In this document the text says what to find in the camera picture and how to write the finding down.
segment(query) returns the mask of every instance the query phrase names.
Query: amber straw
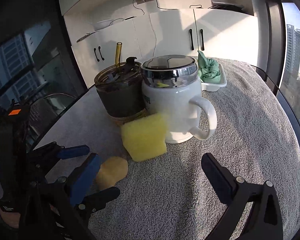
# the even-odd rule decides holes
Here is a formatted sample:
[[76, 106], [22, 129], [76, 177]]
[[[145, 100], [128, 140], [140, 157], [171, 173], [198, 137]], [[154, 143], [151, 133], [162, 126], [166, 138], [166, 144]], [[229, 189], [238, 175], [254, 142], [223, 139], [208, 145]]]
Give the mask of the amber straw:
[[119, 70], [119, 68], [120, 68], [121, 48], [122, 48], [122, 42], [118, 42], [117, 49], [115, 51], [115, 66], [116, 66], [117, 70]]

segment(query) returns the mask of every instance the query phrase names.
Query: plastic tray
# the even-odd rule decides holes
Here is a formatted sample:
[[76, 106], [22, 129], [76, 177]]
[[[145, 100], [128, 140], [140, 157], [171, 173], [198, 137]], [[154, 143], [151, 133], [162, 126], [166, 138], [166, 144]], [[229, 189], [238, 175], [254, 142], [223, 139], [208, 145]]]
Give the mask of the plastic tray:
[[201, 82], [201, 90], [206, 90], [209, 92], [215, 92], [219, 90], [219, 88], [223, 88], [227, 85], [227, 79], [226, 79], [226, 74], [225, 71], [223, 70], [223, 65], [219, 64], [219, 70], [220, 70], [220, 83], [219, 84], [212, 84], [212, 83], [204, 83]]

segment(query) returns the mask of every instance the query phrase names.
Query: blue sky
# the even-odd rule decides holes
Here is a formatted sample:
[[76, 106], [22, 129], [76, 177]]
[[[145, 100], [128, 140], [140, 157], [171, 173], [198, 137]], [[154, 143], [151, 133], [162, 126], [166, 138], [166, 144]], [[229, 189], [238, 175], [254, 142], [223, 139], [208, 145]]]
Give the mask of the blue sky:
[[286, 24], [294, 25], [295, 29], [300, 29], [300, 11], [294, 3], [282, 3], [284, 19]]

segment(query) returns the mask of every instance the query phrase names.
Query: screw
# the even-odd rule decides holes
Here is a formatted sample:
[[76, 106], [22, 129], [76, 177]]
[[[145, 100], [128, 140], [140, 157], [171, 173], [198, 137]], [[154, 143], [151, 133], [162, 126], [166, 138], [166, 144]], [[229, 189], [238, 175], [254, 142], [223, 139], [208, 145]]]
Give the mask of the screw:
[[272, 187], [272, 186], [273, 186], [273, 183], [272, 183], [271, 181], [267, 180], [267, 181], [266, 181], [266, 185], [267, 185], [268, 187]]
[[64, 183], [64, 182], [66, 182], [66, 180], [67, 180], [67, 178], [65, 176], [61, 176], [58, 178], [58, 182], [60, 182], [60, 183]]
[[244, 178], [243, 177], [236, 177], [235, 180], [239, 183], [244, 183]]
[[79, 209], [80, 210], [84, 210], [86, 208], [86, 206], [84, 204], [79, 204]]

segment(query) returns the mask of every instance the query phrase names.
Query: orange label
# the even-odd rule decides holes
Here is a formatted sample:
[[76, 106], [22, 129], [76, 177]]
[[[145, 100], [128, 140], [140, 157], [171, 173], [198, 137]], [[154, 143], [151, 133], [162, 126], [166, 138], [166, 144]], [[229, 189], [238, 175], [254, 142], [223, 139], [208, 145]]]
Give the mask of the orange label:
[[21, 109], [12, 110], [9, 115], [19, 114], [20, 111], [21, 111]]

